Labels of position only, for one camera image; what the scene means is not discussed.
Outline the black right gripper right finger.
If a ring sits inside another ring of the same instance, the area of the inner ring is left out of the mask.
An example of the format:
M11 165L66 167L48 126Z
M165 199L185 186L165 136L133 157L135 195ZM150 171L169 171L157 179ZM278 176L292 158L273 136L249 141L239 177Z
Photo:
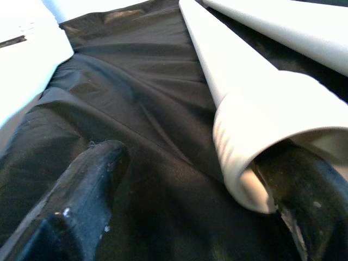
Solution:
M304 148L254 160L304 261L348 261L348 182Z

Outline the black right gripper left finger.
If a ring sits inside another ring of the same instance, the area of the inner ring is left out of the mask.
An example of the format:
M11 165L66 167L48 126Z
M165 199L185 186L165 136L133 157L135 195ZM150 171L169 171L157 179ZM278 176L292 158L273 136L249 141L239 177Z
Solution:
M116 140L81 153L5 242L5 261L94 261L128 163Z

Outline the white plastic table leg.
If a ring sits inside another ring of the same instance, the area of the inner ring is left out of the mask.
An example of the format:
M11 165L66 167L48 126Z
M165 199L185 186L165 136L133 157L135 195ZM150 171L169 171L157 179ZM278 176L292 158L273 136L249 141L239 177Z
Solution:
M216 105L213 140L229 193L243 207L275 211L251 162L292 139L348 181L348 104L301 73L276 69L195 0L179 0Z
M348 7L294 0L203 2L348 77Z

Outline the white plastic table top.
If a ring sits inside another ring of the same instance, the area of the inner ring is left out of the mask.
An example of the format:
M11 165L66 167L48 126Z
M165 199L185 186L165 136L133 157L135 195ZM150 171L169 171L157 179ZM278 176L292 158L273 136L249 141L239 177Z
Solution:
M74 51L42 0L0 0L0 128Z

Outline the black plastic table cover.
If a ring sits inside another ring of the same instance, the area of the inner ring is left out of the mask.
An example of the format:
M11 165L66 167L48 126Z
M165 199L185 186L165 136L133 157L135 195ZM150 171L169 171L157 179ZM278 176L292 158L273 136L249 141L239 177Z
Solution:
M178 0L63 28L74 55L0 156L0 261L71 162L108 140L129 163L94 261L301 261L280 212L247 210L223 185L215 107Z

